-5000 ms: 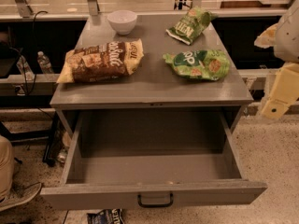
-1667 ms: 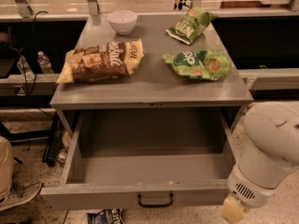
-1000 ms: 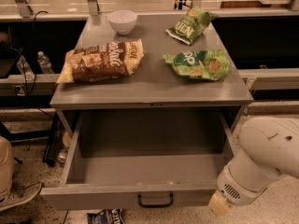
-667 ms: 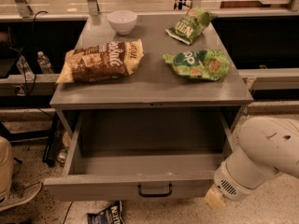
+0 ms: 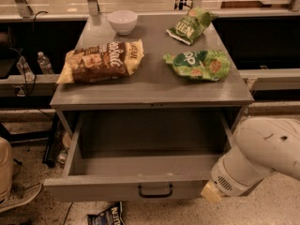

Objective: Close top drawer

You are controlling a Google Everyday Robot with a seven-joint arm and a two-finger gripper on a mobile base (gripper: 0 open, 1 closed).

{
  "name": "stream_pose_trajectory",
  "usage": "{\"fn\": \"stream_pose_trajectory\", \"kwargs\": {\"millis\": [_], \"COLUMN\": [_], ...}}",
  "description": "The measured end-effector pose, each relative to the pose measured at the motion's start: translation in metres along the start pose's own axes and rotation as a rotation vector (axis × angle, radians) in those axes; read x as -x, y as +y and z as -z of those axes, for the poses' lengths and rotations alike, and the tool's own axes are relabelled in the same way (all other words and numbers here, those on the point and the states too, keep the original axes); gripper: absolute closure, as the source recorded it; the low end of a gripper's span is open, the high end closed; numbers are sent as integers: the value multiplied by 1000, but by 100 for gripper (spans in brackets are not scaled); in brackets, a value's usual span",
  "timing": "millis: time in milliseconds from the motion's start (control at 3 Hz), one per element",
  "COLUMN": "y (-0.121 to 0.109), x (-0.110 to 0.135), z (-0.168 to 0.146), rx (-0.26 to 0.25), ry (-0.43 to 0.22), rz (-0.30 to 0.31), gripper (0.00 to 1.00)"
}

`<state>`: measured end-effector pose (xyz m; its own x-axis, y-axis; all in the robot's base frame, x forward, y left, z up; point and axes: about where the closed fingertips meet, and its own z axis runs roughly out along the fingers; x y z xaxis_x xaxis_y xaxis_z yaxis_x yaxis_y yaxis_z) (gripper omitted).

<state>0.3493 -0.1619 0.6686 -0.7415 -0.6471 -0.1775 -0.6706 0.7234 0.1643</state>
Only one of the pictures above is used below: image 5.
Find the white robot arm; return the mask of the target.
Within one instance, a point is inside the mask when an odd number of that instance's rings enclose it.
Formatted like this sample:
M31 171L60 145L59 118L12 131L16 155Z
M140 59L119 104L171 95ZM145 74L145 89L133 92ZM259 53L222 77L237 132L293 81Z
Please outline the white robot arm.
M214 165L202 196L218 203L244 195L273 173L300 180L300 121L250 117L236 128L232 147Z

